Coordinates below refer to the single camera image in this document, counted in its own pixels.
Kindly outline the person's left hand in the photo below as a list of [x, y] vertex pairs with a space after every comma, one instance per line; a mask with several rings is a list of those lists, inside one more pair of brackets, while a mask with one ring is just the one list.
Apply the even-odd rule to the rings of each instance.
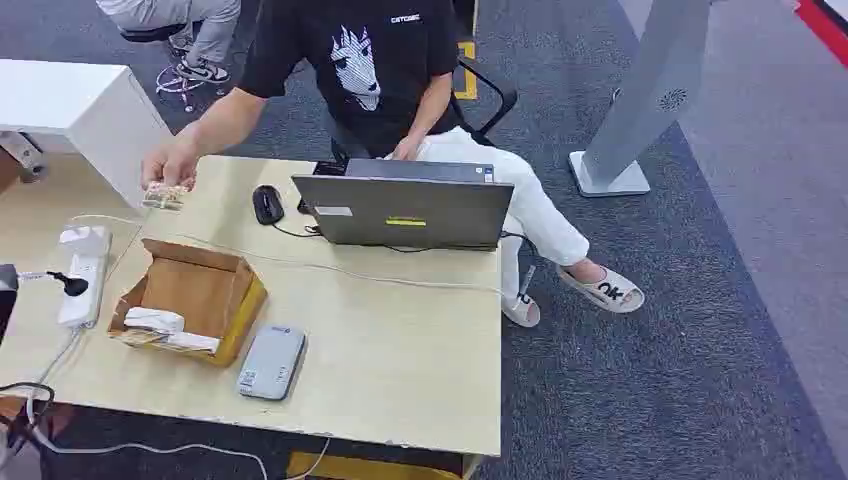
[[391, 160], [414, 161], [417, 159], [419, 150], [422, 146], [422, 142], [422, 137], [408, 135], [400, 140], [400, 142], [389, 155], [389, 158]]

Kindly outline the person's right hand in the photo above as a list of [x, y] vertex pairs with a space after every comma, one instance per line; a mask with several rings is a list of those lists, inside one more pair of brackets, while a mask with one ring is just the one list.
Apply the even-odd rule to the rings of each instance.
[[152, 183], [161, 183], [191, 191], [196, 183], [199, 158], [190, 139], [173, 138], [142, 161], [141, 188], [146, 190]]

